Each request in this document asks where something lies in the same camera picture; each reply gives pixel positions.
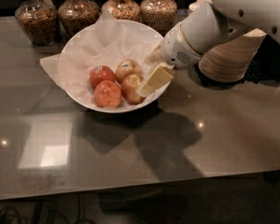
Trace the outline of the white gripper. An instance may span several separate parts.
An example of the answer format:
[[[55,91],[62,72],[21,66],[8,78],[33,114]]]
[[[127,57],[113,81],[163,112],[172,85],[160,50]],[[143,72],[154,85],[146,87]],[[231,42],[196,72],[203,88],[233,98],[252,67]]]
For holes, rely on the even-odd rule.
[[[148,97],[172,81],[175,68],[186,69],[196,64],[201,58],[202,55],[188,43],[179,22],[167,33],[161,45],[154,48],[144,59],[147,65],[159,64],[152,67],[148,77],[145,77],[138,86],[137,93],[142,97]]]

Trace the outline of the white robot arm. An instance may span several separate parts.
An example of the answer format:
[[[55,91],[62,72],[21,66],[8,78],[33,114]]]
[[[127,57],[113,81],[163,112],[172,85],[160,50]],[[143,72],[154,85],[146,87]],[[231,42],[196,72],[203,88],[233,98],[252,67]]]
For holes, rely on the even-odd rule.
[[[196,64],[213,47],[260,29],[280,45],[280,0],[208,0],[174,26],[145,58],[151,66],[137,89],[147,97],[167,85],[176,69]]]

